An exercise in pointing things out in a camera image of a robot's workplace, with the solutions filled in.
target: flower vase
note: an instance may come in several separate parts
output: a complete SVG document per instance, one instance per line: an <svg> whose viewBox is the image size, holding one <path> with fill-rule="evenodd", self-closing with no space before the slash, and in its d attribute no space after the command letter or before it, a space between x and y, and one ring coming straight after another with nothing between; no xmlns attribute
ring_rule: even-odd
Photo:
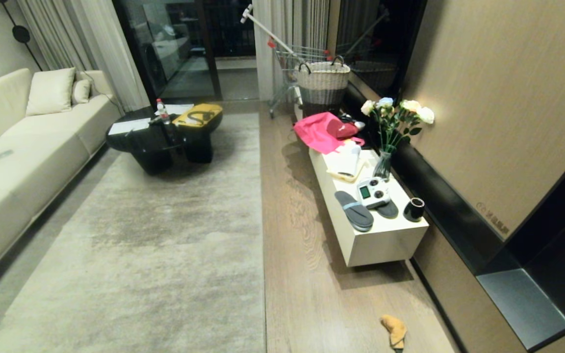
<svg viewBox="0 0 565 353"><path fill-rule="evenodd" d="M396 152L396 147L388 145L385 151L381 151L381 157L374 167L374 176L389 180L389 171L392 169L392 154Z"/></svg>

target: black coffee table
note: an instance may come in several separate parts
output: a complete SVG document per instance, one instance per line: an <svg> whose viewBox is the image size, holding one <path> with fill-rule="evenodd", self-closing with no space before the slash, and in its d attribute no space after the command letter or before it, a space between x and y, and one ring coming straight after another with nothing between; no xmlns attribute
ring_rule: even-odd
<svg viewBox="0 0 565 353"><path fill-rule="evenodd" d="M129 112L115 123L137 119L154 119L154 110L150 107ZM106 143L115 150L132 153L143 170L155 175L173 165L171 150L184 151L186 159L195 163L210 163L213 160L213 147L210 134L222 122L222 114L204 127L194 128L170 125L150 125L147 129L109 135L106 131Z"/></svg>

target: white pillow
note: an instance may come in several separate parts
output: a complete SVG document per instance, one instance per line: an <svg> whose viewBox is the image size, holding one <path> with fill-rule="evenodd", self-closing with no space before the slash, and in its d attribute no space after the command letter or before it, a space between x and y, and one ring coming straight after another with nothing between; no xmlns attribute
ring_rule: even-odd
<svg viewBox="0 0 565 353"><path fill-rule="evenodd" d="M71 110L71 91L76 69L36 72L29 88L25 116Z"/></svg>
<svg viewBox="0 0 565 353"><path fill-rule="evenodd" d="M73 104L88 103L88 96L90 95L90 81L79 80L74 82L74 90L71 94L71 102Z"/></svg>

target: rug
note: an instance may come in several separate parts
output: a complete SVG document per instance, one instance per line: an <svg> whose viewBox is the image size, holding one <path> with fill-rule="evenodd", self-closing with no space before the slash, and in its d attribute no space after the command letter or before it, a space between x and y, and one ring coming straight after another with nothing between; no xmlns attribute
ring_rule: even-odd
<svg viewBox="0 0 565 353"><path fill-rule="evenodd" d="M0 321L0 353L265 351L258 114L212 139L210 165L158 176L116 158Z"/></svg>

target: wooden floor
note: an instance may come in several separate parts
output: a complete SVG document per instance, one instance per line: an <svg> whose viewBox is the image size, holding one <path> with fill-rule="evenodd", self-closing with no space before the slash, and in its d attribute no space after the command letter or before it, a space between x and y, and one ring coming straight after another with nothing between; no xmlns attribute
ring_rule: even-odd
<svg viewBox="0 0 565 353"><path fill-rule="evenodd" d="M291 114L260 110L269 353L392 352L381 315L408 326L406 353L458 352L408 261L347 268Z"/></svg>

